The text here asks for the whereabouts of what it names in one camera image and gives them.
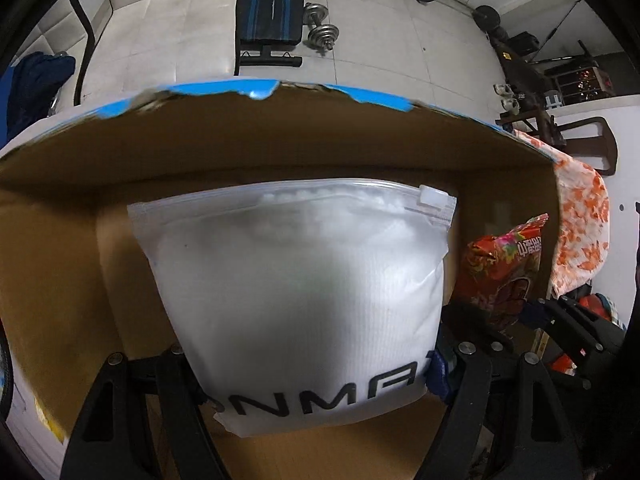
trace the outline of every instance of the orange floral cloth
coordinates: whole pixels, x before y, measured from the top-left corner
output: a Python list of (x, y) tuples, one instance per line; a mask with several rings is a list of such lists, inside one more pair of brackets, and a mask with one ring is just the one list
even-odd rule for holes
[(588, 164), (523, 132), (514, 134), (555, 161), (561, 225), (551, 284), (557, 298), (585, 284), (607, 259), (609, 194), (600, 174)]

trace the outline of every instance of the translucent zip bag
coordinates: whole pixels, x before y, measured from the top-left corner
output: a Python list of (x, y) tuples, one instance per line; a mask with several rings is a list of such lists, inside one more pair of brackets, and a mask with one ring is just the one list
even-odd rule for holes
[(239, 436), (419, 399), (456, 199), (369, 179), (268, 182), (129, 205), (216, 418)]

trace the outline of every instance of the silver screw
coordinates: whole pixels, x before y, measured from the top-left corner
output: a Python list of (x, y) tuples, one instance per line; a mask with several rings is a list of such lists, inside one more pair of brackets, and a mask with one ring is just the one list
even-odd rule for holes
[(469, 341), (463, 341), (458, 345), (458, 350), (460, 350), (465, 355), (473, 355), (476, 353), (476, 345), (470, 343)]
[(537, 365), (540, 362), (538, 355), (533, 352), (527, 352), (524, 354), (524, 360), (530, 365)]
[(107, 362), (111, 366), (119, 365), (122, 362), (123, 357), (124, 356), (120, 352), (114, 352), (108, 357)]

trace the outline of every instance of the red snack bag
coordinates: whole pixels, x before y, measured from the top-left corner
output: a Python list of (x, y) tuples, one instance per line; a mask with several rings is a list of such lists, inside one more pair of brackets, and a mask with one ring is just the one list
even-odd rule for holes
[(515, 323), (538, 275), (540, 229), (547, 219), (547, 214), (536, 216), (507, 234), (470, 243), (452, 297), (484, 310), (489, 324), (498, 330)]

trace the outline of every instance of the dumbbell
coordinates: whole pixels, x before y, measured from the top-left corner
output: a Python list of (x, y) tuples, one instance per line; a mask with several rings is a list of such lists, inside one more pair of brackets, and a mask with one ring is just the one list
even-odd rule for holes
[(309, 35), (306, 37), (306, 40), (311, 45), (325, 50), (333, 50), (335, 40), (338, 39), (340, 31), (335, 25), (322, 24), (322, 20), (328, 14), (329, 9), (324, 5), (307, 3), (302, 13), (302, 21), (311, 28)]

